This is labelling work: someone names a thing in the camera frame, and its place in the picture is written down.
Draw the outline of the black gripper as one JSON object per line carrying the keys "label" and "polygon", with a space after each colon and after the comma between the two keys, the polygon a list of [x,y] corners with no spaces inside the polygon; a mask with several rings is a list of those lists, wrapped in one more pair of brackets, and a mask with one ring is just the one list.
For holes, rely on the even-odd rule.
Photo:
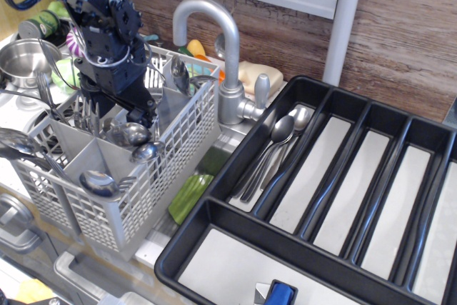
{"label": "black gripper", "polygon": [[115,29],[80,28],[84,57],[76,62],[81,90],[92,111],[103,118],[117,104],[127,110],[126,120],[150,129],[156,118],[156,102],[144,86],[146,58],[138,31],[126,36]]}

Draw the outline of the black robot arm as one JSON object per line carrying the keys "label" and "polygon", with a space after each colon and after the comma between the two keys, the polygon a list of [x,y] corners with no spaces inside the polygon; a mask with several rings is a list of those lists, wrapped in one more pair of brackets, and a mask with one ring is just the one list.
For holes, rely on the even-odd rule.
{"label": "black robot arm", "polygon": [[[41,0],[5,0],[18,11]],[[131,0],[59,0],[80,33],[84,55],[76,60],[81,92],[87,101],[107,114],[114,105],[127,111],[127,119],[151,127],[156,101],[144,85],[149,54],[139,34],[141,13]]]}

